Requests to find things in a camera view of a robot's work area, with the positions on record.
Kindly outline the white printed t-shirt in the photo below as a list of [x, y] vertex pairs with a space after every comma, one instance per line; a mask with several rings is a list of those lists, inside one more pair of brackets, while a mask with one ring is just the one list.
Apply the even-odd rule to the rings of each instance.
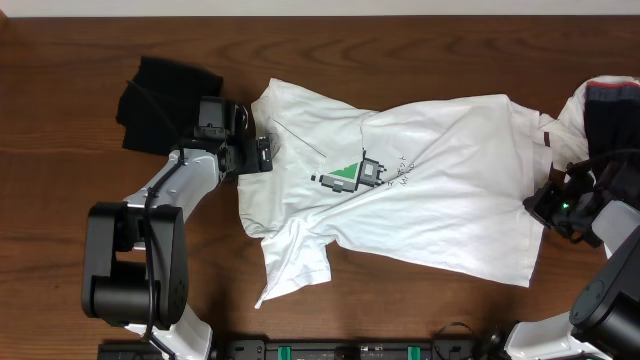
[[551, 165], [539, 112], [503, 94], [377, 112], [278, 79], [251, 110], [273, 151], [238, 181], [263, 300], [329, 281], [330, 243], [529, 285], [542, 228], [523, 200]]

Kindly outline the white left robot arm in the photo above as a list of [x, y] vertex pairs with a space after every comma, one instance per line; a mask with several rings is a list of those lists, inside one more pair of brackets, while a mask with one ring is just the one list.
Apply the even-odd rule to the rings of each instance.
[[211, 326], [187, 303], [185, 223], [223, 180], [269, 172], [270, 140], [245, 143], [190, 141], [173, 150], [164, 167], [121, 202], [89, 211], [81, 305], [89, 318], [139, 335], [106, 341], [100, 359], [213, 359]]

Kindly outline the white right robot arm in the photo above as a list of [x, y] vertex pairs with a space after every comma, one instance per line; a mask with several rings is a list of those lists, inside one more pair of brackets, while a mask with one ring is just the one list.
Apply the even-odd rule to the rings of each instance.
[[563, 236], [579, 232], [610, 252], [605, 266], [571, 310], [517, 324], [504, 351], [512, 359], [637, 359], [639, 357], [639, 182], [573, 179], [551, 183], [525, 208]]

